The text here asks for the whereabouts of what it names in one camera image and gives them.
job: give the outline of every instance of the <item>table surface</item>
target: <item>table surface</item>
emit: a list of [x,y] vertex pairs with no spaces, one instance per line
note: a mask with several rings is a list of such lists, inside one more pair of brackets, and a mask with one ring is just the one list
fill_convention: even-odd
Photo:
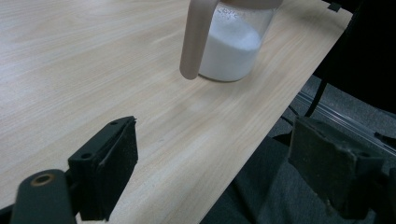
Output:
[[187,0],[6,0],[0,7],[0,206],[111,120],[139,161],[110,223],[197,223],[315,71],[351,14],[285,0],[252,73],[178,71]]

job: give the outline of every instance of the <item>jug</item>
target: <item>jug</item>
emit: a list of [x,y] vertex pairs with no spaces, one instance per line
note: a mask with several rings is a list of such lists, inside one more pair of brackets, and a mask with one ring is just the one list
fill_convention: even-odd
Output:
[[186,79],[198,74],[236,81],[250,73],[282,0],[191,0],[180,60]]

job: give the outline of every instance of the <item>jug handle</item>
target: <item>jug handle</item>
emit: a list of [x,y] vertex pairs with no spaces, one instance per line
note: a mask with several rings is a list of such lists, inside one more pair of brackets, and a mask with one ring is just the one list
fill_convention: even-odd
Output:
[[180,59],[180,73],[186,79],[198,76],[210,23],[219,0],[191,0]]

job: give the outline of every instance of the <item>jug lid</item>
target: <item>jug lid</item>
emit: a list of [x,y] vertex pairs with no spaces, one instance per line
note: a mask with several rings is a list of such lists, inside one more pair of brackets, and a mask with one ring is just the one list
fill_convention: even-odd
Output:
[[220,0],[220,2],[233,7],[249,9],[270,9],[282,4],[282,0]]

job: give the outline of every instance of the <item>white powder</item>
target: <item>white powder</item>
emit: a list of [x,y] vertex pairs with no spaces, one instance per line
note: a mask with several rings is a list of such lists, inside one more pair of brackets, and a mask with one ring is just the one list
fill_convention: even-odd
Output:
[[253,67],[261,46],[257,31],[228,9],[213,16],[199,73],[220,81],[236,81]]

